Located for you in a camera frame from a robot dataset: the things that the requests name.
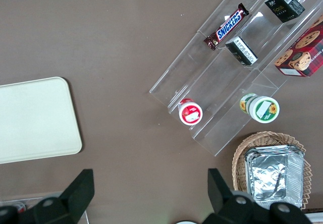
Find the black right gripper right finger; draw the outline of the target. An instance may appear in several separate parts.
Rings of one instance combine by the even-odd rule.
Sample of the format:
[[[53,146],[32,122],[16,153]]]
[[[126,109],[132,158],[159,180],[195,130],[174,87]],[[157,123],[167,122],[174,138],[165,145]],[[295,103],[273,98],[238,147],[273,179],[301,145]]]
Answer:
[[[213,213],[203,223],[270,223],[269,211],[232,193],[218,169],[208,169],[207,191]]]

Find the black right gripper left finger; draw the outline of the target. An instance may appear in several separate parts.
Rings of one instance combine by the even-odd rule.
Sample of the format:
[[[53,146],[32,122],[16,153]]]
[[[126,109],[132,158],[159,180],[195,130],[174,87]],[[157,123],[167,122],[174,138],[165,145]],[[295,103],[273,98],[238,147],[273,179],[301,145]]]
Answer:
[[[84,169],[60,196],[33,207],[35,223],[78,223],[94,193],[93,170]]]

